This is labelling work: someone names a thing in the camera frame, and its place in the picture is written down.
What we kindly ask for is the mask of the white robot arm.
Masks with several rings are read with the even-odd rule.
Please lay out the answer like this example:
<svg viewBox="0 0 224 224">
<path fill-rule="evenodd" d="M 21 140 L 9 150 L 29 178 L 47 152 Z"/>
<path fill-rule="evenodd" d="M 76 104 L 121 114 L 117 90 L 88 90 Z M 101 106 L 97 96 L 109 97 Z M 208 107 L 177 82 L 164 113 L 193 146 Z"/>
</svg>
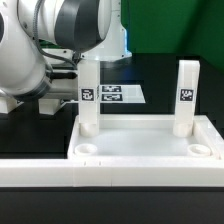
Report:
<svg viewBox="0 0 224 224">
<path fill-rule="evenodd" d="M 19 101 L 50 89 L 47 41 L 79 59 L 119 61 L 127 50 L 121 0 L 0 0 L 0 90 Z"/>
</svg>

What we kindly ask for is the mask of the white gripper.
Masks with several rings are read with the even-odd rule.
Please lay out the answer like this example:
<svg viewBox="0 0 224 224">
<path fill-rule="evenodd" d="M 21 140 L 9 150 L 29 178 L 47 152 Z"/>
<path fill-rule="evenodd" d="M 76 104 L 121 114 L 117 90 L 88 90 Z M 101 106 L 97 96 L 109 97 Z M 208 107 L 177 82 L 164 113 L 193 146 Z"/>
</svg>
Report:
<svg viewBox="0 0 224 224">
<path fill-rule="evenodd" d="M 49 91 L 44 95 L 46 99 L 78 99 L 78 83 L 76 81 L 53 81 Z"/>
</svg>

